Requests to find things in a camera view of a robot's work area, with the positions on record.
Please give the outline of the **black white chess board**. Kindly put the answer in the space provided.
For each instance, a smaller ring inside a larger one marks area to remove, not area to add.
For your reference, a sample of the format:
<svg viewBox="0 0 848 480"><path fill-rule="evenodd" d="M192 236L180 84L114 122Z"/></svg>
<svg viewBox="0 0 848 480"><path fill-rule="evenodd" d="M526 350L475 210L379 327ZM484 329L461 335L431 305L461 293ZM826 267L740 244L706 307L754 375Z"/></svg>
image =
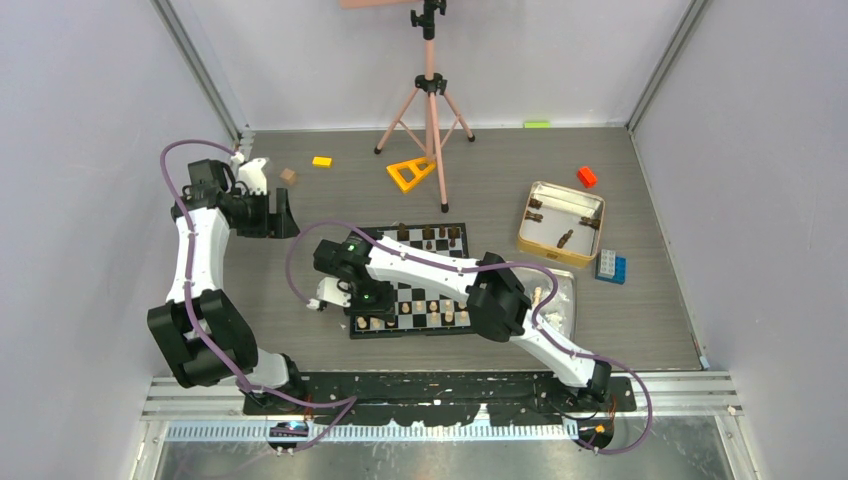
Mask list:
<svg viewBox="0 0 848 480"><path fill-rule="evenodd" d="M374 232L401 244L449 257L469 257L468 233L464 223L431 225L432 234L424 234L427 226L396 224L374 227ZM413 283L393 281L394 317L349 317L349 338L392 338L410 335L465 335L472 332L465 304L438 289L415 280Z"/></svg>

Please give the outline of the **yellow tin box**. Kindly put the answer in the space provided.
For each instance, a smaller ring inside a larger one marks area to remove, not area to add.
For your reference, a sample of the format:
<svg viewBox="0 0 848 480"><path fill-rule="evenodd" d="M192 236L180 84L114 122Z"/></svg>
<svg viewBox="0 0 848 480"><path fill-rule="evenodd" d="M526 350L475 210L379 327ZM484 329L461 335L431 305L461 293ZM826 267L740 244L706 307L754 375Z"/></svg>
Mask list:
<svg viewBox="0 0 848 480"><path fill-rule="evenodd" d="M518 250L577 268L589 266L600 252L605 200L549 182L531 184L521 210ZM559 238L569 229L573 236L562 248Z"/></svg>

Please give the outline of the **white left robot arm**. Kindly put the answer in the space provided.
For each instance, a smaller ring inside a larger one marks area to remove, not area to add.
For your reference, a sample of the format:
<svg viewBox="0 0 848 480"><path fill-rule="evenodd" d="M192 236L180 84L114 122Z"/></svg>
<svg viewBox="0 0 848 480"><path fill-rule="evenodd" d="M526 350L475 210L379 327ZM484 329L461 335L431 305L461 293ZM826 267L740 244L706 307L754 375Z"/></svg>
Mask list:
<svg viewBox="0 0 848 480"><path fill-rule="evenodd" d="M286 239L300 230L288 193L272 204L267 159L189 164L189 182L175 194L171 216L179 246L174 280L147 325L167 365L184 388L211 387L233 378L255 404L298 412L307 389L294 361L257 345L247 321L223 290L224 257L232 234Z"/></svg>

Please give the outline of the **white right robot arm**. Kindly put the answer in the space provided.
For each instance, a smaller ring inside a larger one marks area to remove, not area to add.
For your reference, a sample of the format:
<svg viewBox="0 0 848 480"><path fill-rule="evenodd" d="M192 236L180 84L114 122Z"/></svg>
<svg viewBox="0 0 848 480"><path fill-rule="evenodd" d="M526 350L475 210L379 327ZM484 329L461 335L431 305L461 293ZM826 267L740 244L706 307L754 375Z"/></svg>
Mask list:
<svg viewBox="0 0 848 480"><path fill-rule="evenodd" d="M514 272L517 263L497 254L455 258L390 237L357 233L342 243L321 241L313 266L324 277L307 302L312 310L336 305L348 315L389 319L394 314L394 284L432 289L466 305L477 335L513 343L546 365L571 389L572 400L580 408L596 410L610 398L609 361L578 347L561 327L544 318L542 310L558 290L556 277L545 268L539 271L551 287L534 301Z"/></svg>

